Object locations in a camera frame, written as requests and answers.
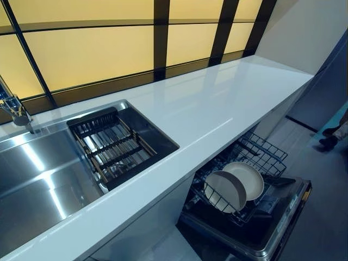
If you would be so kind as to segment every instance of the white countertop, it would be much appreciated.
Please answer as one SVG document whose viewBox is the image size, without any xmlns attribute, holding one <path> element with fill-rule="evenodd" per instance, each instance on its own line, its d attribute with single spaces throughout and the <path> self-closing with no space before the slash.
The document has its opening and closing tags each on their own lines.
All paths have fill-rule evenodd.
<svg viewBox="0 0 348 261">
<path fill-rule="evenodd" d="M 180 148 L 1 261 L 74 260 L 312 77 L 254 55 L 35 115 L 42 123 L 126 99 Z"/>
</svg>

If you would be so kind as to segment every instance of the dishwasher basket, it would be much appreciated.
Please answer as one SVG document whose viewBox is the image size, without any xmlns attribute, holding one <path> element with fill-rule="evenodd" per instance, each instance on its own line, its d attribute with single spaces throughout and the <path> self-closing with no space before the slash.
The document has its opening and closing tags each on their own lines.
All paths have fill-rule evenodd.
<svg viewBox="0 0 348 261">
<path fill-rule="evenodd" d="M 211 204 L 208 198 L 206 198 L 204 193 L 204 190 L 209 187 L 210 190 L 212 190 L 211 194 L 215 193 L 215 195 L 217 194 L 220 197 L 218 200 L 216 200 L 215 205 L 218 203 L 223 203 L 226 205 L 225 209 L 231 207 L 235 210 L 234 213 L 231 214 L 223 213 L 217 209 L 215 209 L 215 211 L 226 215 L 236 225 L 242 226 L 243 224 L 247 223 L 257 211 L 257 206 L 262 200 L 263 196 L 266 194 L 268 188 L 272 184 L 272 181 L 280 177 L 280 175 L 286 169 L 286 166 L 282 162 L 286 157 L 287 154 L 284 151 L 253 134 L 252 132 L 247 132 L 196 172 L 190 188 L 195 196 L 190 202 L 194 204 L 198 200 L 201 200 L 205 204 L 214 206 Z M 254 201 L 248 201 L 246 206 L 240 211 L 237 211 L 217 191 L 215 191 L 205 182 L 209 174 L 217 170 L 222 170 L 225 165 L 232 161 L 242 161 L 253 166 L 261 173 L 265 181 L 265 187 L 262 195 Z"/>
</svg>

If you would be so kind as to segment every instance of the shoe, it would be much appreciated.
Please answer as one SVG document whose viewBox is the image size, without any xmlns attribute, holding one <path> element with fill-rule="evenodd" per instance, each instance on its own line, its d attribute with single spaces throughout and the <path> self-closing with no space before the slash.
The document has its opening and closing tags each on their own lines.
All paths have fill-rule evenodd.
<svg viewBox="0 0 348 261">
<path fill-rule="evenodd" d="M 324 146 L 325 150 L 330 151 L 336 146 L 338 139 L 335 136 L 330 136 L 329 138 L 319 140 L 319 142 Z"/>
<path fill-rule="evenodd" d="M 325 129 L 322 134 L 325 137 L 330 137 L 335 131 L 337 131 L 339 129 L 340 126 L 334 127 L 334 128 L 329 128 L 329 129 Z"/>
</svg>

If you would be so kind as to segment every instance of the faucet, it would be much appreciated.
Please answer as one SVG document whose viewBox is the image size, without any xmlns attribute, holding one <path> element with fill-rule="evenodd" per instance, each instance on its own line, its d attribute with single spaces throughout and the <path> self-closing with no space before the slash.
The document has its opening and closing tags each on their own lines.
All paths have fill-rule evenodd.
<svg viewBox="0 0 348 261">
<path fill-rule="evenodd" d="M 30 125 L 32 117 L 27 112 L 18 96 L 13 94 L 0 76 L 0 108 L 11 115 L 13 122 L 18 126 L 25 126 L 27 130 L 33 133 Z"/>
</svg>

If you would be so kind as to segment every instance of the open dishwasher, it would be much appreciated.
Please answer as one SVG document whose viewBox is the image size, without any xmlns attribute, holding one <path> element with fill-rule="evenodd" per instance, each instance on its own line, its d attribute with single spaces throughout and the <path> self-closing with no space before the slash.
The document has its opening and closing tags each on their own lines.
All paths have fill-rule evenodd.
<svg viewBox="0 0 348 261">
<path fill-rule="evenodd" d="M 217 242 L 240 260 L 277 260 L 308 199 L 312 185 L 299 177 L 281 177 L 287 154 L 247 132 L 195 173 L 180 221 Z M 233 161 L 257 169 L 264 190 L 234 213 L 216 209 L 204 194 L 207 176 Z"/>
</svg>

